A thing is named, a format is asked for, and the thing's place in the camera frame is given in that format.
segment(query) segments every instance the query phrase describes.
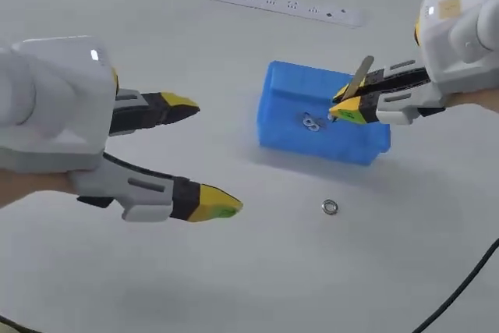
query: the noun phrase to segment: human hand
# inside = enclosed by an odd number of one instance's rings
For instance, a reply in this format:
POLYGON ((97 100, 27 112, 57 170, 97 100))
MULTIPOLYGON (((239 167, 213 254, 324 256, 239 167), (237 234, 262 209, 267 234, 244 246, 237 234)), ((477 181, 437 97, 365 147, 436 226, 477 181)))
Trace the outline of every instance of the human hand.
POLYGON ((499 90, 488 89, 472 93, 454 94, 449 99, 447 107, 455 107, 456 105, 479 105, 499 113, 499 90))

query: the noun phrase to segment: power strip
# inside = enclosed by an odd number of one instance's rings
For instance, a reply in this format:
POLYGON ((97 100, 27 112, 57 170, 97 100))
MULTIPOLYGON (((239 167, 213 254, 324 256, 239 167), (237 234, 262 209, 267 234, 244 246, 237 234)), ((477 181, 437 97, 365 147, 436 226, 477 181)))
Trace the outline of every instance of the power strip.
POLYGON ((335 23, 345 27, 362 27, 366 24, 364 12, 360 9, 339 8, 333 5, 317 5, 299 0, 215 0, 263 11, 282 13, 304 19, 315 19, 324 23, 335 23))

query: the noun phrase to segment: metal washer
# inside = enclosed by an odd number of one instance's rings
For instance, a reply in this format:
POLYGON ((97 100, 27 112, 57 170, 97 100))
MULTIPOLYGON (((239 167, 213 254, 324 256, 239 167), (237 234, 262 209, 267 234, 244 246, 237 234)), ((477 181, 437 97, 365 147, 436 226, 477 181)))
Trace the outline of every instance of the metal washer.
POLYGON ((338 204, 332 199, 326 199, 324 202, 322 202, 322 211, 324 211, 325 214, 337 214, 338 209, 338 204))

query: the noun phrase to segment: table surface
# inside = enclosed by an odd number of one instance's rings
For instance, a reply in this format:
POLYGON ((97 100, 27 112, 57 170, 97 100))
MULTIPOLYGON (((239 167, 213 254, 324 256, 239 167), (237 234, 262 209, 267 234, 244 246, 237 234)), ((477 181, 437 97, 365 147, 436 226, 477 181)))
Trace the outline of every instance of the table surface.
MULTIPOLYGON (((464 106, 396 127, 369 168, 260 149, 270 61, 352 73, 368 54, 381 67, 418 53, 421 0, 317 1, 370 21, 208 0, 0 0, 5 43, 96 35, 123 87, 198 101, 199 115, 108 151, 245 204, 228 220, 134 225, 116 206, 33 195, 1 212, 0 313, 46 333, 395 333, 432 313, 499 236, 499 117, 464 106)), ((496 331, 498 271, 492 259, 429 331, 496 331)))

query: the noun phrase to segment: orange label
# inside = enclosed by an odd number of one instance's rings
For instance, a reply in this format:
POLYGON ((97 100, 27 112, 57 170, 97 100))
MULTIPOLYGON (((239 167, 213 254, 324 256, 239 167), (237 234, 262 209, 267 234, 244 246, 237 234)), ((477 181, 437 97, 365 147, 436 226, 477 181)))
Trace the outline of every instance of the orange label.
POLYGON ((451 19, 461 15, 461 0, 441 0, 438 2, 438 16, 451 19))

